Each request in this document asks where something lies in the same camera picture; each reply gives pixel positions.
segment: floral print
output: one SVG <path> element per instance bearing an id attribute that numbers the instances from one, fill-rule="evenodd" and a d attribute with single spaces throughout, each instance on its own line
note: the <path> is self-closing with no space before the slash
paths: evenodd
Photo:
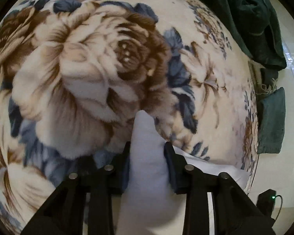
<path id="1" fill-rule="evenodd" d="M 109 163 L 138 110 L 176 147 L 252 174 L 255 93 L 223 28 L 198 0 L 20 0 L 0 25 L 6 227 L 20 233 L 68 174 Z"/>

